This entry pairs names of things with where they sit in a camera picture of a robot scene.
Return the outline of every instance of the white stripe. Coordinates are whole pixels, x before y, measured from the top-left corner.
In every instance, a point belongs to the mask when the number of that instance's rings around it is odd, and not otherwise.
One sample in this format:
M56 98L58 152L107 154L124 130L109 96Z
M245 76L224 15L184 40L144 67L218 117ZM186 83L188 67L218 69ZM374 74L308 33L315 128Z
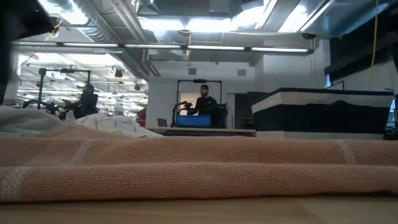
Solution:
M27 167L16 167L11 170L10 173L2 182L1 198L5 200L16 200L19 196L19 186L21 180L30 168Z
M383 134L357 133L310 133L299 131L257 131L256 136L264 139L361 139L383 140Z
M358 106L387 107L391 105L393 96L384 95L351 95L334 93L280 92L252 105L252 112L258 112L276 105L307 105L309 103L332 104L343 100Z
M346 159L347 164L355 165L355 156L347 143L343 140L335 140L335 142L340 146L341 150L343 151L344 158Z
M87 154L87 151L90 149L93 140L84 140L79 147L79 150L72 156L69 160L69 164L77 165L79 164Z

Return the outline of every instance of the man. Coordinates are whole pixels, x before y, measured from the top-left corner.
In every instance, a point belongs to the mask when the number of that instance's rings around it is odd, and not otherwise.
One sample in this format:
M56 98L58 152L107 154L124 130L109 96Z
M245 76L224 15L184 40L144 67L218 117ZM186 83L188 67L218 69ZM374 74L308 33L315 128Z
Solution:
M197 99L197 103L195 105L195 108L189 115L193 115L197 112L199 112L199 115L209 115L211 114L211 106L217 105L216 100L209 96L209 86L208 85L202 85L200 87L200 94L201 97Z

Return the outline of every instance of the peach blanket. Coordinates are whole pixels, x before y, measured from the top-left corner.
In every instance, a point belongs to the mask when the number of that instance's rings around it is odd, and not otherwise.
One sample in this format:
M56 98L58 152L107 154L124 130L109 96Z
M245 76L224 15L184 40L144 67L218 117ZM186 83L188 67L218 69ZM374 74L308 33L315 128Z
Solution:
M398 193L398 142L129 138L64 126L0 138L0 201Z

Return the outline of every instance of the black shirt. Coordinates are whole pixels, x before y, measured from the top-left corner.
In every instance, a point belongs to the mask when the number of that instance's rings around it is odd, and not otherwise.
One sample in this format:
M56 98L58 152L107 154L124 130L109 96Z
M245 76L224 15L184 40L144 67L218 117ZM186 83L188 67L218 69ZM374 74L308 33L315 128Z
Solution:
M195 109L193 110L193 114L199 111L199 115L209 115L210 114L210 106L216 105L217 101L209 96L205 98L203 96L197 99L197 104L195 105Z

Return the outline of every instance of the mattress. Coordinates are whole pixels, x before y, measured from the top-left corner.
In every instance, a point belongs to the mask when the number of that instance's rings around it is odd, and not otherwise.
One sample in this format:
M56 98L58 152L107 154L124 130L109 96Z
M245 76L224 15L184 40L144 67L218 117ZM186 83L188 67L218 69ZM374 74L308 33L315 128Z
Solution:
M258 137L382 139L392 92L280 88L252 103Z

